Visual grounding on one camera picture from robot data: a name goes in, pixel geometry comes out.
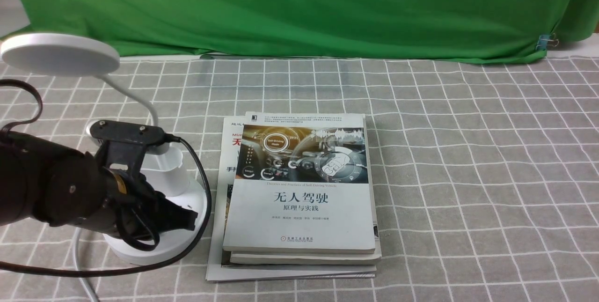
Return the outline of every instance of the gray checkered tablecloth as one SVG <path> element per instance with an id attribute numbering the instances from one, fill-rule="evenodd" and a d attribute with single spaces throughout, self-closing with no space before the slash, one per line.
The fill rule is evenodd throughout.
<path id="1" fill-rule="evenodd" d="M 207 283 L 210 228 L 178 265 L 92 280 L 105 301 L 589 302 L 599 300 L 599 61 L 474 66 L 370 59 L 131 61 L 115 78 L 151 99 L 161 126 L 201 153 L 216 186 L 223 116 L 366 113 L 383 260 L 375 279 Z M 28 133 L 94 151 L 91 118 L 147 123 L 93 78 L 30 76 L 44 114 Z M 0 90 L 0 116 L 28 118 Z M 189 172 L 195 166 L 185 156 Z M 73 228 L 0 227 L 0 259 L 72 268 Z M 87 268 L 127 266 L 84 234 Z M 0 301 L 85 301 L 76 279 L 0 273 Z"/>

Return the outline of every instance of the book cover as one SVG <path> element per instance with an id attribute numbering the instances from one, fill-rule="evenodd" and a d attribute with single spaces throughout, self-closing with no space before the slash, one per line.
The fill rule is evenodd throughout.
<path id="1" fill-rule="evenodd" d="M 368 135 L 366 141 L 366 161 L 370 165 L 368 153 Z M 304 265 L 373 265 L 383 256 L 380 248 L 379 223 L 376 217 L 374 202 L 374 186 L 372 178 L 368 179 L 370 185 L 370 209 L 373 217 L 374 253 L 372 254 L 318 254 L 318 253 L 250 253 L 234 251 L 230 261 L 236 264 L 304 264 Z"/>
<path id="2" fill-rule="evenodd" d="M 374 253 L 364 123 L 248 112 L 223 249 Z"/>
<path id="3" fill-rule="evenodd" d="M 223 120 L 214 228 L 210 240 L 206 280 L 374 277 L 376 271 L 374 265 L 246 265 L 233 264 L 229 261 L 231 253 L 223 251 L 222 246 L 244 121 L 245 118 L 242 116 L 225 117 Z"/>

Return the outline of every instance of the white desk lamp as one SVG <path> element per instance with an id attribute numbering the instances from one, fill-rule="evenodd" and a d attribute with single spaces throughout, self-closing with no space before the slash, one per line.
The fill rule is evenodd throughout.
<path id="1" fill-rule="evenodd" d="M 17 35 L 2 43 L 0 59 L 11 67 L 35 74 L 75 78 L 94 76 L 148 108 L 153 125 L 158 126 L 158 114 L 152 104 L 119 86 L 107 75 L 120 66 L 118 52 L 108 44 L 87 37 L 54 33 Z M 202 186 L 184 169 L 179 148 L 164 144 L 148 151 L 141 172 L 167 199 L 197 212 L 195 231 L 162 233 L 160 243 L 153 251 L 137 250 L 120 239 L 104 236 L 118 257 L 132 264 L 148 265 L 181 253 L 197 235 L 210 207 L 206 206 Z"/>

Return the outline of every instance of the lamp head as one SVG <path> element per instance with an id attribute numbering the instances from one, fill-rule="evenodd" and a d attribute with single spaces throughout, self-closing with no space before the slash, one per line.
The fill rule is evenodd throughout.
<path id="1" fill-rule="evenodd" d="M 0 46 L 0 60 L 34 74 L 64 77 L 110 74 L 120 66 L 118 52 L 108 44 L 56 33 L 13 36 Z"/>

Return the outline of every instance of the binder clip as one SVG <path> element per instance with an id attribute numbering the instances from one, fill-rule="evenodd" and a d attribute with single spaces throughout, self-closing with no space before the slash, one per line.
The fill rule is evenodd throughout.
<path id="1" fill-rule="evenodd" d="M 537 46 L 534 50 L 547 50 L 547 47 L 555 48 L 558 46 L 558 44 L 560 44 L 560 40 L 557 39 L 555 33 L 543 34 L 539 36 L 539 41 L 537 42 Z"/>

